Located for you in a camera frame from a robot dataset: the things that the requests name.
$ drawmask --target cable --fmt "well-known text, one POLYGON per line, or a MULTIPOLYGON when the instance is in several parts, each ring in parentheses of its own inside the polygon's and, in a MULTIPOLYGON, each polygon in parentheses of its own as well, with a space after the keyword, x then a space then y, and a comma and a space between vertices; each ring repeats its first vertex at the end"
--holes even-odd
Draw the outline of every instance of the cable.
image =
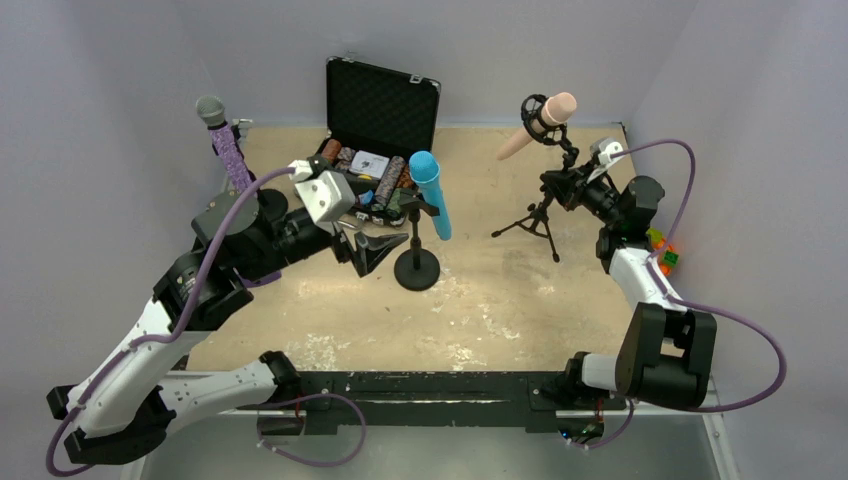
MULTIPOLYGON (((298 393, 298 394, 297 394, 297 398, 300 398, 300 397, 302 397, 302 396, 303 396, 303 394, 302 394, 302 393, 298 393)), ((303 423, 303 419, 302 419, 302 418, 300 418, 300 402, 297 402, 297 403, 294 405, 294 418, 296 418, 296 419, 300 420, 300 423, 303 423)))
POLYGON ((206 277, 209 276, 209 271, 212 269, 212 262, 215 259, 215 256, 218 254, 218 249, 221 248, 221 244, 224 242, 224 237, 226 236, 226 232, 230 227, 230 224, 235 219, 236 215, 238 215, 239 210, 242 209, 244 204, 251 198, 253 198, 253 194, 259 190, 259 187, 268 183, 271 179, 279 177, 281 175, 294 173, 294 169, 290 167, 279 168, 277 170, 268 173, 255 182, 251 183, 244 192, 239 195, 239 198, 233 204, 230 211, 227 212, 227 215, 224 217, 224 220, 221 221, 221 225, 218 226, 218 231, 215 232, 215 236, 212 238, 212 242, 209 244, 209 248, 206 250, 206 254, 203 256, 203 262, 200 264, 200 269, 197 271, 197 275, 195 276, 195 286, 192 289, 191 293, 188 296, 188 300, 186 300, 185 308, 183 309, 182 314, 180 315, 179 321, 177 321, 177 325, 174 327, 174 330, 170 335, 142 335, 140 337, 135 338, 130 341, 129 345, 120 350, 114 357, 112 357, 100 371, 91 379, 88 386, 82 391, 79 399, 77 400, 76 405, 68 411, 68 414, 62 420, 62 423, 59 424, 59 428, 56 429, 56 432, 53 434, 53 437, 50 439, 50 443, 47 447, 47 458, 45 460, 45 464, 47 467, 47 471, 53 475, 54 477, 72 477, 74 475, 78 475, 82 472, 89 470, 94 465, 84 465, 79 468, 75 468, 73 470, 60 470, 56 467, 55 459, 53 458, 56 454, 56 447, 59 445, 59 440, 62 438, 62 435, 65 433, 65 430, 68 428, 68 425, 73 422, 80 411, 85 409, 85 402, 91 398, 91 395, 97 389, 97 387, 103 382, 103 379, 106 378, 107 375, 112 373, 112 370, 121 363, 121 361, 126 358, 130 351, 135 350, 140 345, 147 342, 158 342, 158 343, 172 343, 174 340, 179 338, 179 336, 185 331, 186 326, 188 325, 189 320, 191 319, 192 313, 194 313, 194 309, 197 307, 197 302, 200 298, 200 292, 202 290, 203 285, 206 283, 206 277))
POLYGON ((598 397, 598 403, 595 405, 595 419, 598 423, 604 423, 604 399, 598 397))
POLYGON ((615 182, 612 181, 612 177, 609 176, 609 172, 604 172, 603 177, 607 179, 607 184, 610 186, 610 188, 617 192, 618 188, 615 186, 615 182))
POLYGON ((350 408, 353 409, 353 412, 356 413, 356 416, 359 417, 359 424, 361 426, 360 431, 362 432, 359 435, 359 442, 357 442, 356 447, 354 447, 353 451, 347 454, 345 457, 340 458, 339 460, 333 460, 331 462, 323 462, 319 460, 309 460, 303 457, 298 457, 293 453, 286 452, 284 450, 280 450, 277 447, 268 443, 267 439, 262 435, 262 429, 259 427, 259 421, 256 422, 256 436, 259 437, 259 444, 257 447, 265 447, 269 451, 276 453, 282 457, 286 457, 289 460, 294 460, 295 462, 302 463, 304 465, 308 465, 310 467, 338 467, 339 465, 345 464, 353 459, 360 450, 362 450, 362 445, 365 443, 365 436, 368 433, 368 426, 365 423, 365 415, 362 413, 362 410, 353 403, 349 398, 343 397, 341 395, 336 395, 335 393, 316 393, 313 395, 307 395, 305 397, 295 398, 294 400, 288 400, 285 402, 278 403, 266 403, 260 405, 259 408, 262 410, 275 410, 278 408, 286 407, 292 405, 294 403, 306 402, 309 400, 313 400, 316 398, 335 398, 337 400, 341 400, 344 403, 348 404, 350 408))
MULTIPOLYGON (((582 447, 578 447, 578 448, 583 448, 585 450, 594 450, 596 448, 601 448, 603 446, 609 445, 610 442, 612 442, 613 440, 618 438, 619 435, 624 433, 624 430, 630 425, 630 421, 633 420, 633 412, 636 409, 636 407, 633 405, 633 400, 628 398, 627 404, 628 404, 628 407, 629 407, 629 411, 627 412, 627 418, 624 419, 624 423, 622 423, 621 426, 618 427, 618 430, 613 432, 613 434, 610 435, 609 437, 601 440, 600 442, 598 442, 594 445, 583 445, 582 447)), ((568 445, 571 445, 571 446, 575 445, 573 442, 571 442, 571 439, 569 439, 566 443, 568 445)))
POLYGON ((653 278, 654 283, 656 283, 657 287, 663 292, 663 294, 666 296, 668 301, 670 301, 671 303, 681 305, 681 306, 684 306, 684 307, 687 307, 687 308, 693 308, 695 310, 702 310, 702 311, 709 312, 709 313, 712 313, 712 314, 715 314, 715 315, 720 315, 722 317, 733 320, 734 322, 742 324, 742 325, 750 328, 751 330, 757 332, 763 338, 765 338, 766 341, 769 342, 769 344, 774 349, 774 353, 777 354, 777 363, 778 363, 777 376, 775 377, 774 382, 772 382, 771 385, 766 387, 766 389, 761 391, 760 393, 758 393, 758 394, 756 394, 752 397, 746 398, 745 400, 740 400, 738 402, 729 403, 729 404, 726 404, 726 405, 718 405, 718 406, 714 406, 714 407, 684 409, 684 411, 687 411, 687 412, 697 412, 697 413, 721 413, 721 412, 729 412, 729 411, 732 411, 732 410, 738 410, 740 408, 744 408, 744 407, 753 405, 753 404, 755 404, 755 403, 757 403, 757 402, 759 402, 759 401, 761 401, 765 398, 768 398, 774 392, 776 392, 777 389, 779 389, 781 385, 783 385, 783 382, 786 380, 786 371, 787 371, 786 355, 783 352, 783 348, 781 348, 780 344, 777 342, 777 339, 774 338, 774 336, 771 333, 769 333, 767 330, 765 330, 763 327, 757 325, 756 323, 752 322, 751 320, 748 320, 747 318, 744 318, 741 315, 737 315, 735 313, 729 312, 729 311, 721 309, 721 308, 710 307, 708 305, 701 305, 701 304, 695 303, 695 302, 688 302, 686 300, 683 300, 683 299, 669 295, 668 294, 669 291, 668 291, 668 288, 665 286, 665 282, 663 282, 660 279, 659 274, 656 272, 656 269, 652 268, 650 261, 652 259, 654 259, 655 257, 657 257, 662 252, 664 252, 669 247, 669 245, 671 245, 671 240, 674 237, 674 234, 677 232, 677 226, 680 223, 680 219, 683 217, 683 211, 686 209, 686 204, 689 202, 689 194, 692 193, 692 185, 695 182, 695 152, 692 151, 692 147, 690 147, 686 142, 683 142, 681 140, 672 139, 672 138, 666 138, 666 139, 662 139, 662 140, 655 140, 653 142, 646 143, 646 144, 641 145, 639 147, 631 148, 629 150, 624 150, 622 152, 618 152, 618 153, 615 153, 613 155, 610 155, 610 157, 612 157, 612 158, 621 157, 621 156, 624 156, 624 155, 629 155, 629 154, 634 153, 634 152, 638 152, 640 150, 644 150, 646 148, 650 148, 650 147, 654 147, 654 146, 662 145, 662 144, 680 145, 681 147, 686 149, 686 153, 689 154, 689 165, 690 165, 690 167, 689 167, 689 182, 686 184, 686 191, 683 193, 683 200, 681 200, 681 202, 680 202, 680 208, 677 210, 677 215, 674 217, 674 222, 672 222, 672 224, 671 224, 671 229, 668 232, 668 238, 666 239, 666 241, 662 245, 662 247, 660 247, 657 250, 654 250, 653 252, 651 252, 650 255, 648 255, 648 262, 645 264, 645 266, 648 270, 648 273, 651 275, 651 278, 653 278))

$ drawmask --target tripod stand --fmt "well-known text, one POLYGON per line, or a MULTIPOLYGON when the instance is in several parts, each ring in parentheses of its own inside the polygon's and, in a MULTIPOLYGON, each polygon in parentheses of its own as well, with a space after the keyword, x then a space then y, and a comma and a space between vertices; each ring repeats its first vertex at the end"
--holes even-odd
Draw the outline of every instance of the tripod stand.
POLYGON ((547 187, 543 186, 541 191, 545 192, 545 197, 542 199, 542 203, 536 205, 535 203, 531 203, 527 207, 527 211, 530 212, 530 215, 522 218, 521 220, 515 221, 509 226, 502 228, 498 231, 492 232, 492 238, 500 237, 502 233, 511 230, 515 227, 518 227, 524 230, 527 233, 535 235, 540 238, 547 238, 548 243, 551 244, 551 252, 553 253, 554 262, 559 263, 559 254, 556 253, 556 245, 554 245, 554 238, 551 236, 551 229, 548 226, 548 207, 551 206, 551 203, 554 201, 554 195, 548 191, 547 187), (531 221, 532 223, 528 227, 524 225, 524 222, 531 221), (545 226, 545 233, 539 233, 537 229, 539 228, 539 224, 545 226))

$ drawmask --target black metal base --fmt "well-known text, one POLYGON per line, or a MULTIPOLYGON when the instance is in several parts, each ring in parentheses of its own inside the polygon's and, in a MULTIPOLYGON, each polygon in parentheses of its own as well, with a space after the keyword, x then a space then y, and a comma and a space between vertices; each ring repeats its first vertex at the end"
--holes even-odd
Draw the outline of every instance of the black metal base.
POLYGON ((395 261, 395 278, 400 286, 413 292, 421 292, 435 285, 439 274, 439 259, 428 250, 421 250, 421 268, 415 268, 412 250, 401 253, 395 261))
MULTIPOLYGON (((587 413, 594 423, 598 398, 603 409, 624 410, 624 397, 605 394, 588 403, 550 398, 542 391, 562 372, 300 372, 303 394, 322 389, 356 402, 368 425, 419 427, 519 427, 527 433, 557 432, 573 427, 574 415, 587 413)), ((293 410, 294 405, 286 407, 293 410)), ((339 401, 301 404, 308 420, 306 435, 335 435, 339 425, 359 425, 359 418, 339 401)), ((266 435, 300 434, 300 429, 262 428, 266 435)))

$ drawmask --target open briefcase lid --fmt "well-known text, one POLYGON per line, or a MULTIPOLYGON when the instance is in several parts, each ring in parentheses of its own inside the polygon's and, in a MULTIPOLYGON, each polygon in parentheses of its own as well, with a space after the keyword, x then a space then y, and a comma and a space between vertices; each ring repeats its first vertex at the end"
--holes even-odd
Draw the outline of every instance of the open briefcase lid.
POLYGON ((409 157, 431 150, 441 84, 346 58, 327 59, 327 127, 342 145, 409 157))

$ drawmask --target black round base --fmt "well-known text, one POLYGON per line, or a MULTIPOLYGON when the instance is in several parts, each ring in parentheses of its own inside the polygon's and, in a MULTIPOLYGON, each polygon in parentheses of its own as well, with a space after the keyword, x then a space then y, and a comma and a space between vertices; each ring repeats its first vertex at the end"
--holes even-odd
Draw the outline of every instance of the black round base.
POLYGON ((283 192, 273 188, 259 190, 259 202, 268 220, 282 218, 289 211, 289 201, 283 192))
POLYGON ((421 268, 412 266, 412 250, 400 254, 395 261, 395 278, 401 287, 422 292, 439 280, 439 259, 427 250, 421 250, 421 268))

